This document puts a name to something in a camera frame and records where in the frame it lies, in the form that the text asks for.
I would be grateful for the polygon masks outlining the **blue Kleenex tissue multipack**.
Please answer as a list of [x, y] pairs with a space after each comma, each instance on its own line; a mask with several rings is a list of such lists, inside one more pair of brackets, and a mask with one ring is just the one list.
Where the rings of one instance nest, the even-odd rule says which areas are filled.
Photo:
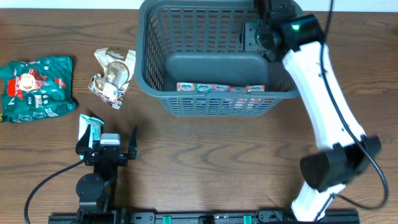
[[254, 92], [265, 91], [264, 85], [248, 85], [248, 86], [229, 86], [219, 84], [205, 84], [205, 83], [177, 83], [177, 91], [197, 91], [199, 93], [207, 92]]

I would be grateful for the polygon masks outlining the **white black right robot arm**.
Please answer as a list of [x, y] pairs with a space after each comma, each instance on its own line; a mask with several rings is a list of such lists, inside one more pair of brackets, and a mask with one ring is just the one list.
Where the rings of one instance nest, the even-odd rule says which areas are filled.
[[304, 183], [290, 204], [292, 223], [344, 223], [326, 210], [333, 199], [369, 166], [381, 150], [353, 116], [335, 77], [326, 43], [327, 29], [312, 15], [300, 15], [293, 1], [255, 1], [258, 21], [243, 25], [244, 50], [280, 62], [293, 79], [312, 122], [316, 154], [300, 160]]

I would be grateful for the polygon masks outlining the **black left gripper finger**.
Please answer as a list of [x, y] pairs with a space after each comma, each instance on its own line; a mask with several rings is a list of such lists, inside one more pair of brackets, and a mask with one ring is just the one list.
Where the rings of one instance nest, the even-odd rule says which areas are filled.
[[127, 158], [129, 160], [134, 160], [137, 155], [137, 139], [136, 139], [136, 133], [137, 133], [137, 126], [134, 127], [134, 130], [132, 132], [132, 136], [129, 141], [129, 147], [127, 151]]
[[87, 155], [89, 153], [90, 133], [91, 133], [91, 125], [89, 124], [86, 128], [86, 131], [84, 132], [84, 134], [76, 144], [75, 151], [78, 155]]

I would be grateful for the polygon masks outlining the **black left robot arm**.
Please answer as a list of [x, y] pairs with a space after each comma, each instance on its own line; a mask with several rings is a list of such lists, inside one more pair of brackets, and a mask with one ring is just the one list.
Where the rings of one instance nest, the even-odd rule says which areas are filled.
[[126, 167], [137, 155], [137, 129], [134, 128], [127, 153], [121, 152], [120, 135], [101, 133], [91, 140], [91, 126], [76, 144], [76, 153], [83, 156], [93, 172], [81, 177], [76, 185], [79, 196], [78, 223], [129, 223], [126, 209], [115, 204], [118, 168]]

